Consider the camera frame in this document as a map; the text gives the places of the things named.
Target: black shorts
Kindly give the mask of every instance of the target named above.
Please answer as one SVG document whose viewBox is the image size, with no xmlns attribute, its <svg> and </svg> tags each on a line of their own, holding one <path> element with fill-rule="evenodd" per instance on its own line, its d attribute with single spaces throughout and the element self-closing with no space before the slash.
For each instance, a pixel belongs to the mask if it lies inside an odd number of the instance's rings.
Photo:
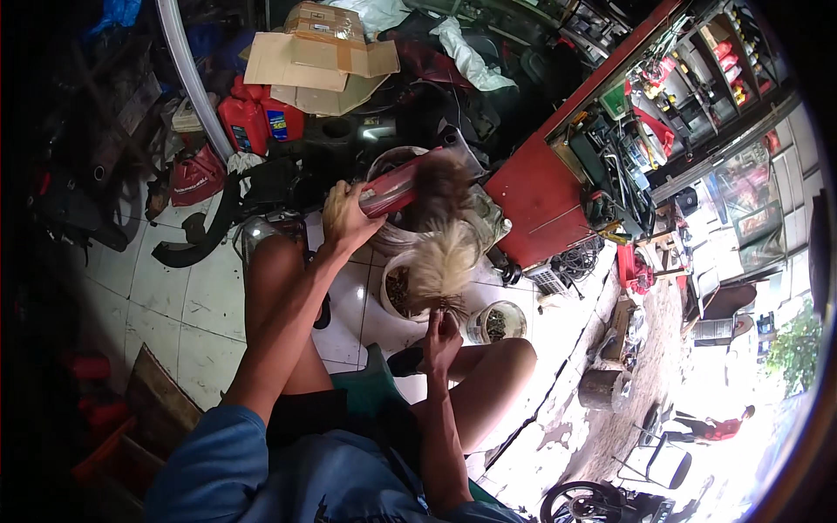
<svg viewBox="0 0 837 523">
<path fill-rule="evenodd" d="M 336 388 L 307 394 L 282 395 L 276 400 L 267 426 L 267 447 L 278 449 L 308 434 L 342 429 L 369 438 L 379 447 L 394 449 L 420 477 L 419 421 L 403 402 L 385 403 L 375 418 L 350 415 L 348 391 Z"/>
</svg>

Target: green stool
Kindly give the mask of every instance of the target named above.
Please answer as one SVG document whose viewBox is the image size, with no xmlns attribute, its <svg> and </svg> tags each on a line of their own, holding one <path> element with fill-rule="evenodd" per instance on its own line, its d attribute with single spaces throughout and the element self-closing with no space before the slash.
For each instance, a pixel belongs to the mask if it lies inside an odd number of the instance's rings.
<svg viewBox="0 0 837 523">
<path fill-rule="evenodd" d="M 331 375 L 334 388 L 347 391 L 349 413 L 374 418 L 381 406 L 392 400 L 409 407 L 409 403 L 395 386 L 393 374 L 389 371 L 387 360 L 383 358 L 381 347 L 372 343 L 367 347 L 367 354 L 367 365 L 362 371 L 338 372 Z M 504 506 L 470 479 L 468 489 L 474 500 Z"/>
</svg>

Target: white plastic bag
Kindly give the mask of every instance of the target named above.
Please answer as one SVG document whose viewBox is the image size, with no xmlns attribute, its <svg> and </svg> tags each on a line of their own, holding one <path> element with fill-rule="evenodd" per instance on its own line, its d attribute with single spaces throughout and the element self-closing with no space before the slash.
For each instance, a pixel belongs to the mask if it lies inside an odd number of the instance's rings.
<svg viewBox="0 0 837 523">
<path fill-rule="evenodd" d="M 454 59 L 456 69 L 478 90 L 493 91 L 501 87 L 517 85 L 514 80 L 485 66 L 485 60 L 462 38 L 460 22 L 447 17 L 430 34 L 438 34 L 448 56 Z"/>
<path fill-rule="evenodd" d="M 374 39 L 375 33 L 399 25 L 413 10 L 401 0 L 325 0 L 323 4 L 360 15 L 363 33 L 370 40 Z"/>
</svg>

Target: motorcycle wheel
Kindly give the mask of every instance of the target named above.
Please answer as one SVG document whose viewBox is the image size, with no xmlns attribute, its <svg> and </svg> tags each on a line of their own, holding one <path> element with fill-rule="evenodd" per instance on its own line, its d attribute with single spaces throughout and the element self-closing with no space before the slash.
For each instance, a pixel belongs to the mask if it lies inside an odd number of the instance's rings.
<svg viewBox="0 0 837 523">
<path fill-rule="evenodd" d="M 570 501 L 581 495 L 591 496 L 601 505 L 613 510 L 596 510 L 597 514 L 577 519 L 570 512 Z M 573 523 L 574 521 L 602 521 L 616 523 L 621 515 L 622 495 L 612 486 L 592 481 L 573 481 L 555 485 L 548 492 L 541 505 L 541 523 Z"/>
</svg>

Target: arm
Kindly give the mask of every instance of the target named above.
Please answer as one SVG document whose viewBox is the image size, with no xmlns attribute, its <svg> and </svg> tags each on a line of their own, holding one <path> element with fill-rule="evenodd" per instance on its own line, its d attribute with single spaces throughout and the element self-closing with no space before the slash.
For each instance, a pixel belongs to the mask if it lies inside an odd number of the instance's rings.
<svg viewBox="0 0 837 523">
<path fill-rule="evenodd" d="M 316 315 L 337 273 L 357 250 L 381 228 L 386 216 L 371 220 L 358 205 L 363 184 L 349 191 L 339 181 L 329 192 L 323 209 L 325 243 L 302 277 L 276 304 L 241 359 L 223 403 L 242 405 L 259 415 L 264 424 L 282 393 L 311 335 Z"/>
<path fill-rule="evenodd" d="M 443 515 L 466 501 L 468 473 L 456 432 L 454 409 L 448 393 L 448 369 L 462 346 L 462 336 L 450 313 L 430 315 L 424 338 L 427 375 L 427 410 L 422 434 L 421 473 L 427 501 L 435 514 Z"/>
</svg>

